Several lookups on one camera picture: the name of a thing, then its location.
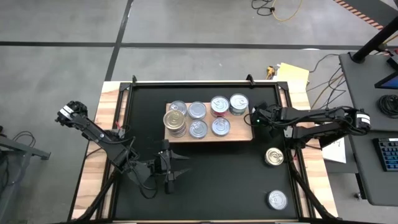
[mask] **gray floor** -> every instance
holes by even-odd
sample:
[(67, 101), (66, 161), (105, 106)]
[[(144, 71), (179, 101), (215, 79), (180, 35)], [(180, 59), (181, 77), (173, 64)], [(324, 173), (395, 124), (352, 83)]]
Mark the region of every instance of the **gray floor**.
[[(280, 17), (296, 0), (279, 1)], [(114, 42), (126, 0), (0, 0), (0, 41)], [(377, 30), (332, 0), (306, 0), (286, 23), (260, 17), (250, 0), (135, 0), (123, 42), (361, 45)], [(78, 131), (53, 120), (70, 100), (88, 106), (93, 118), (112, 48), (0, 47), (0, 124), (9, 136), (32, 131), (49, 161), (33, 159), (19, 193), (15, 219), (64, 221), (87, 142)], [(268, 65), (285, 62), (313, 69), (336, 50), (138, 49), (122, 48), (112, 80), (235, 80), (248, 73), (262, 79)], [(321, 62), (309, 88), (327, 81), (337, 57)], [(322, 88), (308, 92), (311, 103)], [(320, 107), (329, 91), (314, 108)], [(332, 105), (350, 105), (348, 92)], [(398, 223), (398, 208), (357, 202), (352, 175), (330, 176), (342, 218)]]

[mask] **wooden table frame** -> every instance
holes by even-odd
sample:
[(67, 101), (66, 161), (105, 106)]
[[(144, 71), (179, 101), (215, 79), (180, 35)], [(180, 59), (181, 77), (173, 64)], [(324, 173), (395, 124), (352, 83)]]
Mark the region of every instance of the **wooden table frame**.
[[(197, 81), (199, 82), (242, 82), (242, 81)], [(261, 80), (257, 82), (271, 82), (267, 80)], [(119, 111), (119, 123), (122, 124), (124, 119), (124, 111), (126, 109), (127, 94), (121, 95), (119, 92), (120, 82), (105, 82), (101, 92), (101, 98), (99, 100), (98, 110), (96, 113), (95, 123), (103, 129), (112, 129), (114, 127), (114, 114)], [(280, 91), (282, 98), (282, 105), (287, 106), (286, 96), (283, 91)], [(297, 92), (289, 92), (292, 106), (298, 109), (303, 109), (303, 107), (309, 107), (307, 94)], [(121, 107), (119, 110), (116, 109), (116, 105), (121, 102)], [(303, 123), (304, 126), (311, 126), (313, 124)], [(319, 147), (319, 143), (316, 140), (311, 140), (309, 143), (311, 146)], [(98, 146), (90, 142), (87, 149), (87, 154), (98, 148)], [(305, 169), (307, 171), (308, 181), (310, 183), (310, 188), (314, 194), (318, 197), (319, 201), (325, 206), (325, 208), (337, 216), (336, 207), (333, 200), (333, 195), (331, 193), (330, 185), (328, 182), (328, 177), (326, 173), (325, 164), (322, 158), (322, 152), (312, 148), (306, 148), (303, 150), (303, 159), (305, 161)], [(105, 171), (106, 154), (104, 151), (99, 151), (85, 160), (82, 167), (81, 176), (78, 181), (78, 187), (76, 188), (75, 198), (73, 199), (74, 204), (71, 208), (69, 218), (78, 218), (84, 213), (86, 208), (95, 198), (96, 194), (100, 191), (101, 185), (103, 183), (103, 176)], [(308, 217), (309, 210), (307, 205), (307, 200), (304, 193), (300, 189), (300, 201), (302, 204), (303, 214)], [(93, 215), (93, 218), (107, 218), (107, 212), (109, 210), (110, 194), (112, 189), (110, 189), (105, 198), (104, 206), (102, 210), (104, 211), (102, 216)]]

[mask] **computer monitor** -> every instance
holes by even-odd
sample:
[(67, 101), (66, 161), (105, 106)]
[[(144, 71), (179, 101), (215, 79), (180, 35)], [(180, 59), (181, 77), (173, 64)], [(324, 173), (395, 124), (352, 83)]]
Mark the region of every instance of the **computer monitor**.
[(375, 88), (387, 88), (387, 89), (398, 89), (398, 72), (383, 78), (374, 84)]

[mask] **can lid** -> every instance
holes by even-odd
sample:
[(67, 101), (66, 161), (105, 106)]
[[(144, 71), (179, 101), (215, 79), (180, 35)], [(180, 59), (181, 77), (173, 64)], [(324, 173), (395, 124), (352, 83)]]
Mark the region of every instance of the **can lid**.
[(167, 129), (176, 130), (185, 124), (185, 117), (181, 111), (170, 110), (163, 117), (163, 123)]
[(266, 162), (270, 165), (281, 165), (284, 161), (284, 154), (278, 148), (272, 147), (266, 152)]
[(211, 129), (217, 135), (224, 136), (229, 133), (231, 125), (225, 118), (216, 118), (211, 125)]
[(246, 109), (249, 105), (248, 98), (240, 93), (233, 94), (229, 100), (231, 102), (231, 106), (238, 110)]
[(211, 99), (211, 109), (217, 113), (224, 113), (229, 108), (229, 101), (223, 96), (215, 96)]
[(287, 197), (280, 190), (273, 190), (268, 194), (267, 202), (275, 210), (283, 210), (287, 206)]
[(187, 115), (187, 105), (181, 100), (173, 101), (169, 106), (169, 110), (179, 110), (184, 116)]
[(188, 108), (188, 113), (191, 118), (202, 118), (206, 115), (206, 105), (199, 101), (193, 102)]
[(207, 134), (207, 124), (204, 121), (193, 121), (189, 133), (195, 138), (203, 138)]

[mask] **tin can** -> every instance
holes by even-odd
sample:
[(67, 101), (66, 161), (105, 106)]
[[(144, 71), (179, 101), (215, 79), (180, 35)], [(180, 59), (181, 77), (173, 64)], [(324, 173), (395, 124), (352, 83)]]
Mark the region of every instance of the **tin can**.
[(184, 116), (187, 115), (187, 105), (181, 100), (173, 101), (169, 106), (169, 110), (178, 110), (181, 111)]
[(229, 101), (223, 96), (216, 96), (211, 99), (211, 114), (218, 118), (223, 117), (228, 111)]
[(229, 124), (229, 121), (225, 118), (216, 118), (213, 121), (213, 124), (211, 124), (211, 130), (213, 133), (217, 136), (226, 136), (229, 133), (229, 130), (231, 129), (231, 125)]
[(278, 148), (272, 147), (267, 150), (265, 160), (270, 166), (279, 166), (284, 161), (284, 154)]
[(181, 111), (170, 110), (163, 117), (163, 123), (170, 134), (176, 138), (184, 136), (187, 132), (185, 117)]
[(268, 193), (267, 204), (274, 210), (283, 210), (287, 206), (287, 197), (280, 190), (273, 190)]
[(207, 124), (201, 120), (193, 121), (189, 133), (195, 139), (203, 139), (207, 134)]
[(189, 117), (192, 119), (203, 119), (206, 116), (206, 105), (202, 102), (193, 102), (188, 108)]
[(229, 99), (229, 112), (235, 116), (244, 114), (249, 106), (248, 98), (240, 93), (233, 94)]

